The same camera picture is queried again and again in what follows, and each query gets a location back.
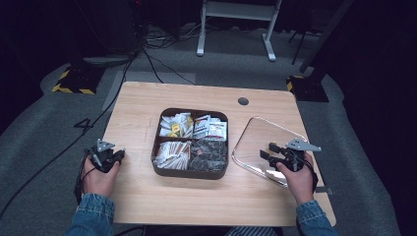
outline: hand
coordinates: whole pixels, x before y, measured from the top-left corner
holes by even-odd
[[[313,167],[313,157],[307,153],[304,154],[304,157]],[[292,172],[280,162],[276,164],[276,167],[278,167],[279,171],[285,176],[289,191],[294,196],[297,205],[301,205],[314,199],[312,193],[313,177],[310,169],[306,165],[297,172]]]
[[[113,191],[114,181],[116,180],[120,168],[120,162],[116,161],[108,173],[103,173],[94,169],[89,158],[90,156],[86,158],[82,174],[83,177],[86,176],[83,181],[83,191],[85,194],[98,194],[108,198]]]

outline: dark background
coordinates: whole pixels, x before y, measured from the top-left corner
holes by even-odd
[[[70,61],[69,48],[75,48],[75,54],[83,57],[111,54],[91,33],[86,17],[111,47],[131,45],[133,40],[132,18],[117,18],[116,11],[114,19],[119,20],[110,22],[129,27],[106,29],[103,24],[109,22],[105,19],[108,9],[103,8],[97,14],[96,1],[80,1],[85,16],[75,1],[57,1],[56,5],[47,2],[0,3],[0,133],[42,96],[40,81]],[[200,20],[200,1],[139,2],[144,4],[141,14],[144,24],[155,22],[174,35],[178,35],[184,24]],[[284,0],[275,30],[297,30],[303,26],[306,6],[305,1]],[[415,218],[417,211],[414,201],[417,166],[412,149],[417,120],[413,82],[417,78],[416,10],[414,1],[354,1],[312,63],[315,70],[325,70],[342,89],[349,121],[391,195],[403,235],[411,233],[410,216]],[[124,16],[132,15],[127,2],[118,11]],[[225,25],[262,27],[248,21],[224,21]]]

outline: denim sleeve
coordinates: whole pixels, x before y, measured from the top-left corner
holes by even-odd
[[[86,194],[65,235],[112,235],[114,203],[101,195]]]
[[[304,235],[338,235],[316,200],[299,205],[296,211]]]

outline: clear plastic lid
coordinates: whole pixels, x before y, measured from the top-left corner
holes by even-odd
[[[267,160],[260,157],[260,150],[284,158],[281,153],[269,151],[269,143],[276,143],[279,147],[285,148],[285,145],[295,138],[307,142],[306,138],[291,130],[262,117],[252,117],[232,152],[232,158],[242,168],[287,188],[287,182],[283,174],[275,171],[273,167],[269,166]]]

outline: wooden table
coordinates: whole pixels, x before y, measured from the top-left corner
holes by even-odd
[[[244,106],[239,97],[249,99]],[[168,107],[219,111],[229,121],[229,160],[219,180],[157,175],[150,161],[160,113]],[[125,83],[103,139],[125,148],[111,196],[115,222],[182,225],[293,226],[296,204],[288,190],[236,165],[230,153],[249,119],[262,116],[307,138],[295,99],[288,91]],[[322,178],[319,174],[319,185]],[[332,225],[326,193],[315,199]]]

